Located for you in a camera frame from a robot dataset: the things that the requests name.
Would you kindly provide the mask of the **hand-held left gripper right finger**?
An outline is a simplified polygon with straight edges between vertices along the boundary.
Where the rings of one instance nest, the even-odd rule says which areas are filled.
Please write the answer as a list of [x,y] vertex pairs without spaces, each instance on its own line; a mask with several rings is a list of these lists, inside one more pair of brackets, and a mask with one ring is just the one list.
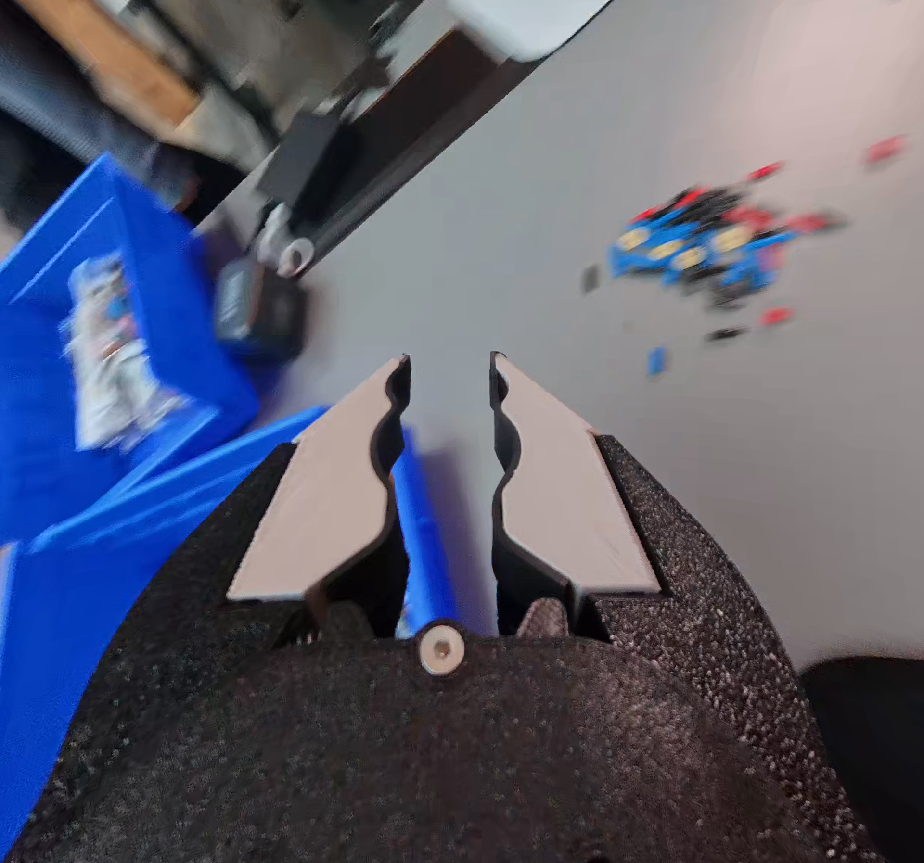
[[491,354],[498,591],[516,600],[656,595],[662,585],[600,434],[501,352]]

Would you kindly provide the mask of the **large blue storage bin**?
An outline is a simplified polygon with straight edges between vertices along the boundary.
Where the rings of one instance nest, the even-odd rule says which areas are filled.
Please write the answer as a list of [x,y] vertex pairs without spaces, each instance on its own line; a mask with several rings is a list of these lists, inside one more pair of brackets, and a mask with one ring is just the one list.
[[[118,254],[154,375],[188,399],[130,453],[79,451],[62,326],[68,280]],[[1,265],[2,543],[42,533],[231,439],[259,410],[214,338],[212,290],[191,225],[109,156],[93,163]]]

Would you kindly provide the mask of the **printed paper sheets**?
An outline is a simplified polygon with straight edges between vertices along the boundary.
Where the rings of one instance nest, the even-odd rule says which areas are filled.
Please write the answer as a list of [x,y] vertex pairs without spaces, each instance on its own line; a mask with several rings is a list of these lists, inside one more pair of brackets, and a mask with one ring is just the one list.
[[191,399],[154,373],[123,257],[92,257],[71,272],[72,309],[59,327],[74,381],[80,452],[130,453]]

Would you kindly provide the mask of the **pile of small toy pins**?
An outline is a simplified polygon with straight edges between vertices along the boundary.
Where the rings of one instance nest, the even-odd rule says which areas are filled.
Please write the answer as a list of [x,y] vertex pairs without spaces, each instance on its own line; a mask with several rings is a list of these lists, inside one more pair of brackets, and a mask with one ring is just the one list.
[[847,225],[832,211],[781,216],[757,201],[760,182],[746,176],[689,187],[633,216],[607,251],[610,278],[707,288],[713,307],[733,308],[775,284],[789,245]]

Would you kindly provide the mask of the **grey desk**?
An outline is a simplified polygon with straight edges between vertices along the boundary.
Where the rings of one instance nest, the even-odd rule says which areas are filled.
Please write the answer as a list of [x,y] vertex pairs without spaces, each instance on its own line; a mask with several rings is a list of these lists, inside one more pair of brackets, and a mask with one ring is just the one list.
[[[701,523],[798,668],[921,657],[922,43],[922,0],[616,0],[311,271],[308,346],[257,424],[408,353],[460,615],[489,633],[500,350]],[[776,161],[761,204],[847,225],[795,241],[766,292],[727,312],[609,279],[630,216]]]

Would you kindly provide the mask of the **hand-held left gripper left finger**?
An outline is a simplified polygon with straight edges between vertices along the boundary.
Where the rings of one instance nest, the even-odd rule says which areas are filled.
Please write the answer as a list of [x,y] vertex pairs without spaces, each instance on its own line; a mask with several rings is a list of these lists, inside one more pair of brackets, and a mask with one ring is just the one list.
[[411,360],[392,358],[295,439],[226,591],[230,603],[307,602],[381,546],[397,521]]

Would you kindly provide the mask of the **small blue storage bin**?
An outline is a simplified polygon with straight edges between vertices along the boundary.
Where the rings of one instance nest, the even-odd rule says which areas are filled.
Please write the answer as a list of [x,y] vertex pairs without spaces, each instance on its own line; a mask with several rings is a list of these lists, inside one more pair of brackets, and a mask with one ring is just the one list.
[[324,619],[227,591],[289,434],[180,471],[127,526],[14,557],[2,649],[3,861],[456,861],[469,823],[427,769],[433,684],[394,637],[421,575],[399,498]]

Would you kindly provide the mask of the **black power adapter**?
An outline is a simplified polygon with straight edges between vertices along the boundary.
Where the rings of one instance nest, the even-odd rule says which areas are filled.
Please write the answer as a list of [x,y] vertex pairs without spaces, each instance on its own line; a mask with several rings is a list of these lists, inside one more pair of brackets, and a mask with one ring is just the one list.
[[300,111],[256,184],[268,201],[288,211],[294,227],[325,217],[359,159],[361,138],[338,115]]

